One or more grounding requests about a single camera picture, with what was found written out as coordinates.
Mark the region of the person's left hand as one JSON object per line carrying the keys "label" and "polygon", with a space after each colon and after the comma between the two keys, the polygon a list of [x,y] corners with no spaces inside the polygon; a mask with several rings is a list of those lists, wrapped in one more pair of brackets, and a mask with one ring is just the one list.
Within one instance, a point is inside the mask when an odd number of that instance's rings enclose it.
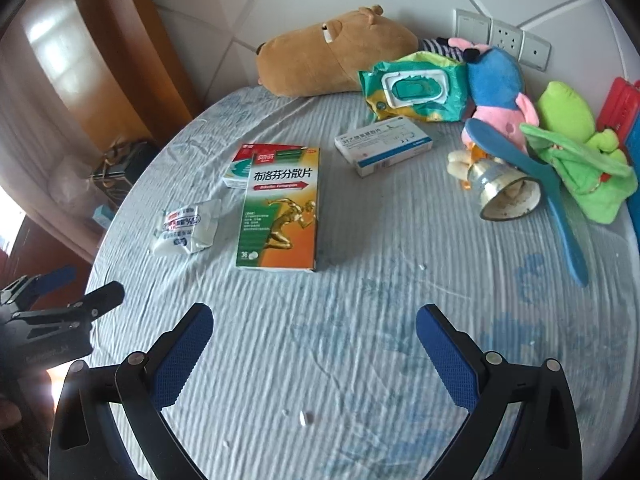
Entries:
{"label": "person's left hand", "polygon": [[20,408],[5,396],[0,396],[0,430],[12,428],[21,421]]}

